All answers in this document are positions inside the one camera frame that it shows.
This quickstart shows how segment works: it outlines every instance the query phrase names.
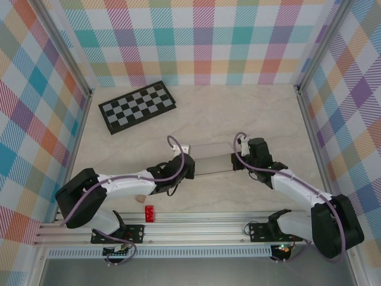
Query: purple cable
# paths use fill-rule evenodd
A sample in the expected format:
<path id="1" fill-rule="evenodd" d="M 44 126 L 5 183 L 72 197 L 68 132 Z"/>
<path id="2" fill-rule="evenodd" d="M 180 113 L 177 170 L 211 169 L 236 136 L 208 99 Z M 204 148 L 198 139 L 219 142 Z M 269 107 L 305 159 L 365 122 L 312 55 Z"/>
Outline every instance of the purple cable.
<path id="1" fill-rule="evenodd" d="M 87 192 L 85 192 L 83 194 L 83 196 L 80 197 L 80 199 L 78 200 L 78 202 L 76 203 L 76 205 L 73 207 L 73 209 L 71 210 L 71 212 L 68 214 L 68 216 L 64 219 L 64 221 L 60 224 L 60 226 L 64 226 L 70 219 L 71 217 L 74 215 L 74 213 L 76 212 L 76 210 L 78 209 L 78 207 L 82 204 L 83 200 L 85 200 L 85 198 L 93 191 L 95 190 L 97 187 L 99 187 L 100 185 L 102 184 L 105 184 L 109 181 L 116 181 L 116 180 L 120 180 L 120 179 L 138 179 L 138 180 L 145 180 L 145 181 L 150 181 L 150 182 L 167 182 L 167 181 L 170 181 L 174 178 L 176 178 L 180 172 L 183 170 L 184 168 L 184 163 L 185 163 L 185 157 L 184 157 L 184 151 L 183 151 L 183 148 L 181 147 L 180 143 L 172 136 L 168 136 L 167 137 L 167 141 L 168 141 L 168 144 L 171 146 L 171 148 L 173 147 L 173 145 L 171 144 L 170 142 L 170 139 L 172 139 L 176 145 L 179 147 L 180 149 L 180 154 L 181 154 L 181 165 L 180 165 L 180 168 L 178 169 L 178 171 L 170 176 L 169 178 L 164 178 L 164 179 L 152 179 L 152 178 L 146 178 L 146 177 L 140 177 L 140 176 L 136 176 L 136 175 L 122 175 L 122 176 L 115 176 L 113 178 L 109 178 L 107 180 L 103 180 L 99 183 L 96 183 L 94 186 L 92 186 L 91 188 L 89 188 L 89 190 Z M 106 258 L 107 262 L 111 265 L 120 265 L 120 264 L 123 264 L 123 263 L 126 263 L 128 262 L 129 260 L 132 259 L 132 257 L 136 254 L 136 252 L 138 251 L 138 249 L 136 248 L 136 245 L 131 242 L 131 241 L 128 241 L 128 240 L 122 240 L 120 238 L 115 238 L 115 237 L 111 237 L 107 234 L 104 234 L 103 232 L 97 230 L 101 235 L 103 235 L 104 237 L 106 238 L 109 238 L 111 240 L 114 240 L 114 241 L 120 241 L 122 243 L 126 243 L 126 244 L 130 244 L 134 247 L 134 252 L 132 253 L 131 256 L 123 259 L 120 263 L 111 263 L 109 260 L 108 260 L 108 256 Z"/>
<path id="2" fill-rule="evenodd" d="M 319 251 L 319 253 L 322 255 L 322 257 L 324 257 L 328 262 L 330 263 L 340 263 L 341 261 L 343 261 L 344 259 L 344 253 L 345 253 L 345 235 L 344 235 L 344 228 L 343 228 L 343 224 L 341 223 L 340 221 L 340 217 L 337 213 L 337 211 L 335 210 L 334 206 L 330 203 L 330 201 L 320 195 L 320 192 L 318 190 L 316 190 L 315 188 L 313 188 L 312 186 L 310 186 L 309 184 L 307 184 L 306 182 L 300 180 L 299 178 L 296 178 L 296 177 L 293 177 L 291 176 L 290 174 L 287 174 L 287 173 L 283 173 L 283 172 L 280 172 L 280 171 L 276 171 L 276 170 L 271 170 L 271 169 L 262 169 L 262 168 L 256 168 L 256 167 L 253 167 L 253 166 L 250 166 L 248 164 L 246 164 L 242 159 L 241 157 L 239 156 L 238 154 L 238 151 L 237 151 L 237 146 L 236 146 L 236 142 L 239 138 L 240 135 L 243 135 L 245 138 L 247 137 L 247 135 L 243 132 L 238 132 L 236 134 L 236 136 L 234 137 L 234 143 L 233 143 L 233 148 L 234 148 L 234 153 L 236 154 L 236 157 L 237 159 L 246 167 L 246 168 L 249 168 L 249 169 L 252 169 L 254 171 L 260 171 L 260 172 L 269 172 L 269 173 L 275 173 L 277 175 L 281 175 L 281 176 L 284 176 L 284 177 L 287 177 L 289 179 L 291 179 L 292 181 L 295 181 L 297 183 L 299 183 L 300 185 L 304 186 L 306 189 L 310 190 L 311 192 L 313 192 L 315 195 L 318 195 L 329 207 L 329 209 L 331 210 L 331 212 L 333 213 L 337 223 L 338 223 L 338 227 L 339 227 L 339 232 L 340 232 L 340 238 L 341 238 L 341 253 L 340 253 L 340 257 L 337 259 L 337 260 L 330 260 L 330 259 L 327 259 L 325 256 L 323 256 Z"/>

